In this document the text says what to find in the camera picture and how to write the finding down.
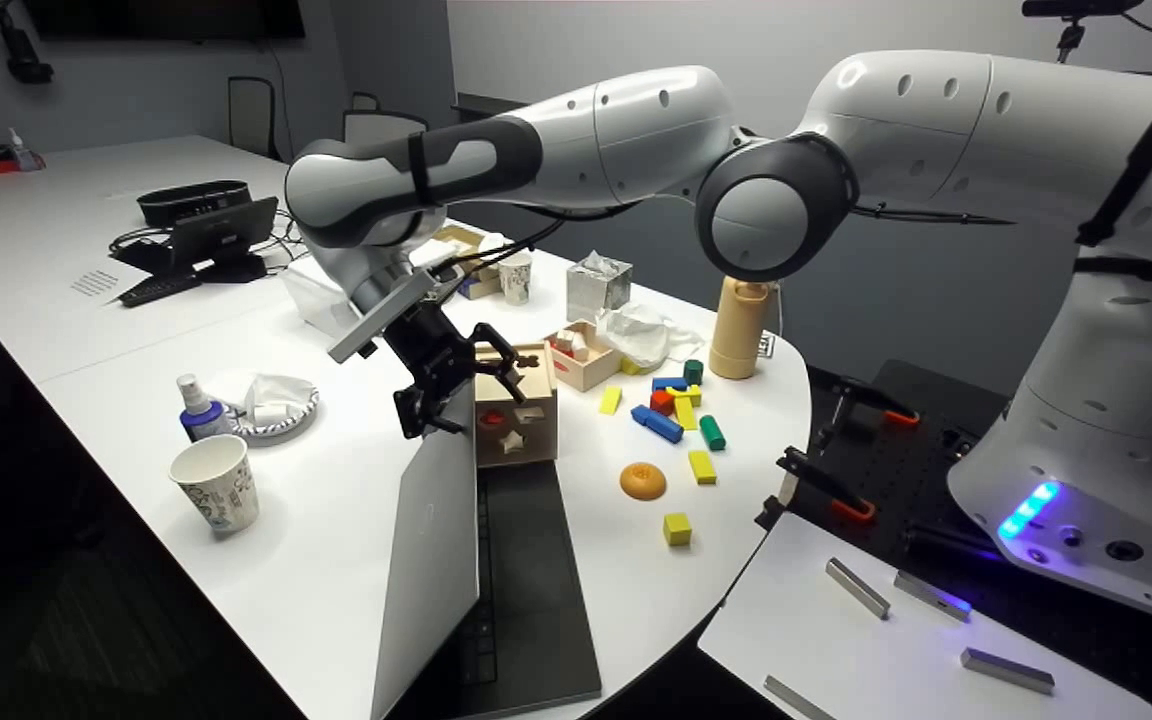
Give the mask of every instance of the blue block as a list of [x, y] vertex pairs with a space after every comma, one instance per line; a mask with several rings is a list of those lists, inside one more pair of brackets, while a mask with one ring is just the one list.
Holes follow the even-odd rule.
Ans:
[[672, 387], [673, 389], [687, 389], [685, 378], [652, 378], [652, 392]]
[[634, 410], [630, 410], [630, 416], [635, 423], [645, 425], [646, 429], [652, 430], [652, 432], [667, 439], [669, 442], [676, 444], [682, 439], [682, 425], [666, 418], [666, 416], [658, 414], [655, 410], [650, 409], [650, 407], [637, 406]]

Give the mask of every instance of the black pegboard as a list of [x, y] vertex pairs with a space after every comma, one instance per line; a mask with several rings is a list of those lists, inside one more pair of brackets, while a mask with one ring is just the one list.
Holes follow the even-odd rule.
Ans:
[[[876, 386], [882, 387], [881, 379]], [[956, 381], [934, 376], [929, 382]], [[919, 407], [916, 397], [901, 397], [900, 388], [882, 388]], [[964, 429], [924, 410], [918, 427], [904, 429], [858, 411], [858, 427], [842, 433], [813, 462], [878, 506], [874, 524], [857, 528], [836, 518], [828, 498], [810, 487], [799, 487], [790, 510], [1152, 703], [1152, 615], [1039, 577], [991, 552], [972, 551], [992, 543], [952, 500], [946, 475], [960, 444], [972, 442], [983, 432], [980, 416], [990, 415], [977, 414], [973, 427]], [[934, 528], [969, 543], [965, 552], [910, 544], [911, 528], [915, 533]]]

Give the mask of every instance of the small wooden crate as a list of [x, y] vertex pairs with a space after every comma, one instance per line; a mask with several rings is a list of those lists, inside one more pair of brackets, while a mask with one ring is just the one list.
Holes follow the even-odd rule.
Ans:
[[[612, 378], [615, 373], [621, 372], [621, 351], [598, 340], [598, 331], [596, 331], [592, 323], [576, 320], [576, 323], [571, 323], [562, 329], [576, 331], [585, 339], [585, 346], [589, 346], [589, 359], [581, 363], [575, 357], [563, 355], [550, 348], [554, 356], [554, 376], [558, 376], [558, 379], [570, 384], [570, 386], [581, 392], [585, 392], [597, 384], [605, 381], [605, 379]], [[545, 338], [545, 344], [548, 346], [556, 336], [558, 332], [550, 333]]]
[[[518, 404], [490, 376], [473, 378], [473, 420], [477, 465], [517, 465], [558, 457], [558, 381], [550, 343], [516, 344]], [[479, 361], [499, 361], [492, 347], [476, 348]]]

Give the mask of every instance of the table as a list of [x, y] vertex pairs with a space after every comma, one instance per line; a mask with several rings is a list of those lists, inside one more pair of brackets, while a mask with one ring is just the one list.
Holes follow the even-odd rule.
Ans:
[[[180, 179], [167, 179], [172, 154], [188, 168]], [[253, 196], [260, 195], [257, 176], [270, 182], [270, 161], [212, 147], [198, 138], [52, 156], [46, 172], [108, 167], [92, 158], [134, 156], [153, 156], [157, 174], [145, 179], [137, 172], [137, 182], [127, 183], [134, 191], [123, 205], [156, 179], [173, 184], [247, 179], [251, 173]], [[197, 156], [209, 158], [205, 170], [195, 167]], [[136, 213], [134, 204], [131, 211], [108, 210], [106, 199], [92, 194], [99, 179], [82, 191], [78, 184], [74, 181], [69, 196], [73, 210], [99, 206], [109, 213], [108, 227], [86, 233], [88, 242], [58, 245], [58, 253], [67, 258], [37, 266], [47, 273], [62, 268], [61, 260], [81, 260], [97, 236], [96, 251], [104, 249], [106, 238], [122, 232], [132, 221], [128, 215]], [[28, 200], [29, 192], [17, 182], [5, 183], [1, 192], [22, 204], [38, 202]], [[9, 220], [0, 219], [0, 228], [5, 227], [10, 227]], [[41, 258], [41, 251], [31, 256]], [[447, 313], [462, 332], [485, 320], [507, 340], [538, 340], [566, 324], [567, 266], [567, 260], [536, 252], [530, 305], [508, 306], [500, 296], [472, 302], [456, 297]], [[20, 268], [3, 272], [33, 278]], [[48, 281], [55, 275], [32, 279]], [[128, 313], [121, 306], [84, 316], [82, 327], [66, 328], [61, 325], [81, 323], [50, 318], [45, 309], [28, 310], [32, 324], [14, 320], [14, 306], [0, 300], [0, 340], [20, 365], [28, 366], [41, 395], [297, 706], [314, 719], [356, 720], [370, 708], [397, 478], [417, 447], [399, 433], [391, 397], [410, 377], [385, 347], [370, 359], [334, 364], [325, 351], [329, 339], [301, 321], [279, 286], [257, 281], [215, 288], [215, 296], [189, 291], [132, 310], [142, 327], [137, 338], [116, 332], [126, 320], [106, 318]], [[705, 336], [713, 327], [708, 310], [649, 288], [636, 286], [634, 300]], [[143, 325], [142, 310], [154, 310]], [[100, 336], [105, 328], [113, 334]], [[83, 343], [73, 357], [44, 351], [38, 342], [50, 334], [83, 333], [96, 340]], [[206, 378], [236, 366], [311, 379], [321, 389], [323, 406], [314, 425], [294, 441], [252, 448], [262, 518], [237, 536], [218, 539], [165, 477], [166, 465], [187, 442], [175, 420], [180, 400], [174, 378], [187, 372]], [[666, 364], [660, 373], [681, 374], [680, 365]], [[699, 487], [685, 461], [685, 450], [702, 447], [699, 433], [687, 433], [681, 446], [654, 437], [628, 418], [631, 406], [645, 402], [650, 378], [617, 376], [609, 382], [626, 388], [614, 418], [596, 412], [602, 386], [586, 393], [559, 389], [558, 477], [604, 697], [646, 669], [722, 597], [763, 537], [753, 517], [763, 499], [780, 486], [774, 460], [787, 445], [805, 445], [810, 422], [805, 366], [786, 342], [776, 342], [776, 355], [763, 361], [748, 381], [710, 378], [702, 414], [719, 419], [730, 446], [714, 454], [717, 486]], [[621, 493], [617, 475], [631, 461], [655, 462], [666, 471], [670, 482], [666, 497], [642, 503]], [[691, 548], [669, 550], [664, 544], [660, 523], [667, 511], [689, 514], [695, 529]], [[535, 717], [576, 717], [593, 706], [594, 702], [585, 702]]]

